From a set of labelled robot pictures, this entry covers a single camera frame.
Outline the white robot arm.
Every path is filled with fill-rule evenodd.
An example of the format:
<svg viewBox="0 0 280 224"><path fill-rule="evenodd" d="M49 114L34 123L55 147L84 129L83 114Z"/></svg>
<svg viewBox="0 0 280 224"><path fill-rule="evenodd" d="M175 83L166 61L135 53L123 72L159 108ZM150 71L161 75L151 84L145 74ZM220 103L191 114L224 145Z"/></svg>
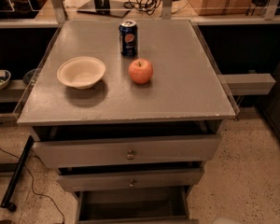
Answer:
<svg viewBox="0 0 280 224"><path fill-rule="evenodd" d="M212 224L242 224L242 223L227 217L217 217L212 221Z"/></svg>

